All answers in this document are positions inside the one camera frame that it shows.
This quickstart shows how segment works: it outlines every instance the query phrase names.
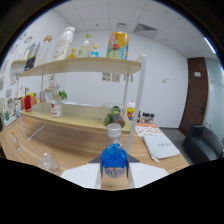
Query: yellow bottle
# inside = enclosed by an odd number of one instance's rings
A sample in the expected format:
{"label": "yellow bottle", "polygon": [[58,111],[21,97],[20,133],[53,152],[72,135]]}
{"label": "yellow bottle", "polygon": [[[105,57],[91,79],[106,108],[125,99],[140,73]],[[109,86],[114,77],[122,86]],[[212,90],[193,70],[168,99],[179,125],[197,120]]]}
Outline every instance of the yellow bottle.
{"label": "yellow bottle", "polygon": [[72,53],[68,56],[68,58],[76,58],[77,55],[75,54],[76,48],[72,48]]}

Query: ceiling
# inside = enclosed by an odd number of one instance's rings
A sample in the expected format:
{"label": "ceiling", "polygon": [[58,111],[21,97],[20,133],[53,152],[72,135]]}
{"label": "ceiling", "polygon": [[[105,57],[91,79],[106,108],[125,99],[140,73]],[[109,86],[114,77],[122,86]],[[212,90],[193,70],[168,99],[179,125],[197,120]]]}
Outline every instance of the ceiling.
{"label": "ceiling", "polygon": [[[153,0],[71,0],[54,8],[76,32],[123,31],[148,36],[169,46],[186,58],[218,60],[204,36],[179,13]],[[118,28],[117,23],[127,24]],[[135,32],[138,24],[157,30]]]}

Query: black chair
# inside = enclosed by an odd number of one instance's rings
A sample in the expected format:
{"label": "black chair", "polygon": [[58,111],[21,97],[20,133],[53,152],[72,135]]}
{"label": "black chair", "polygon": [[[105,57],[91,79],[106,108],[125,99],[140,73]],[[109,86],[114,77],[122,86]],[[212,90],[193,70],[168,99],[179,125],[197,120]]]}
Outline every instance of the black chair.
{"label": "black chair", "polygon": [[224,145],[208,128],[192,125],[182,147],[194,164],[221,159]]}

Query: paper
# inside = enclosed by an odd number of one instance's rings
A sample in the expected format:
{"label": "paper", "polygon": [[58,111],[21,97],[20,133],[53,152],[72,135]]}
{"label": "paper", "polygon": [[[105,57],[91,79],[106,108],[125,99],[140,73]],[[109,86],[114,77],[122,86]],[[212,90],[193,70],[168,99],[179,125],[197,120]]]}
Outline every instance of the paper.
{"label": "paper", "polygon": [[158,136],[163,135],[161,130],[155,124],[143,124],[139,123],[135,127],[138,136],[142,137],[145,135]]}
{"label": "paper", "polygon": [[164,135],[142,137],[149,153],[158,159],[173,157],[180,154],[180,151],[174,144]]}

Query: red bottle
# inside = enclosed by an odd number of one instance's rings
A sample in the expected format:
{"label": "red bottle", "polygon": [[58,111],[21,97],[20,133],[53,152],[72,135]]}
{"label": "red bottle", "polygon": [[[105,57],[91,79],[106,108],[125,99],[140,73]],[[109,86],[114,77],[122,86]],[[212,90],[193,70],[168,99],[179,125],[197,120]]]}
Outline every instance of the red bottle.
{"label": "red bottle", "polygon": [[28,95],[28,92],[29,92],[29,89],[26,88],[26,96],[25,96],[25,99],[24,99],[24,106],[25,106],[25,111],[26,112],[29,112],[31,111],[31,96]]}

